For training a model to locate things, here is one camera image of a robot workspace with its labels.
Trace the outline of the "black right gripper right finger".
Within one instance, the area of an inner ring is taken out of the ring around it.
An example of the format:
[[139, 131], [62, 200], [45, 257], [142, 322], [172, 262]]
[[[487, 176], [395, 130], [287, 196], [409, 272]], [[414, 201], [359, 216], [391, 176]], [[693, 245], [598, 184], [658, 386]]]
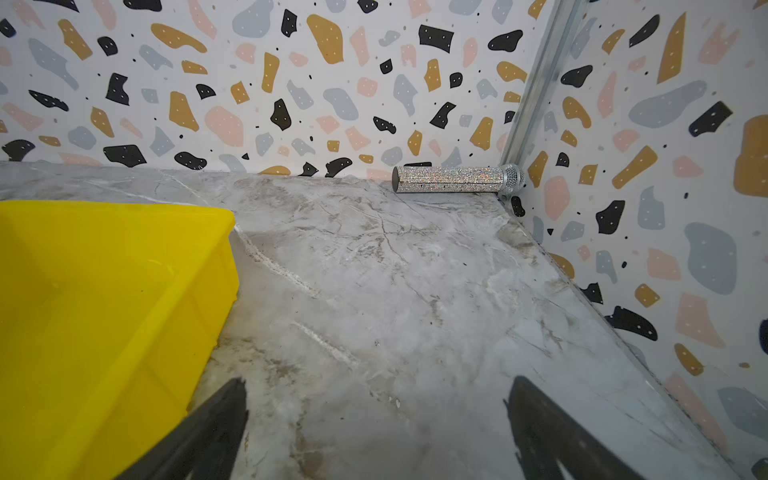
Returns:
[[505, 406], [526, 479], [641, 477], [528, 378], [514, 378]]

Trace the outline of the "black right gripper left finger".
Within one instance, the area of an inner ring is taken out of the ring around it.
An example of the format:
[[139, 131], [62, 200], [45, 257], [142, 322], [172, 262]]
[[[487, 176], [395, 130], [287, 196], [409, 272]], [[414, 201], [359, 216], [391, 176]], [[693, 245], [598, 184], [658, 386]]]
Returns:
[[228, 479], [248, 420], [245, 380], [230, 379], [120, 479]]

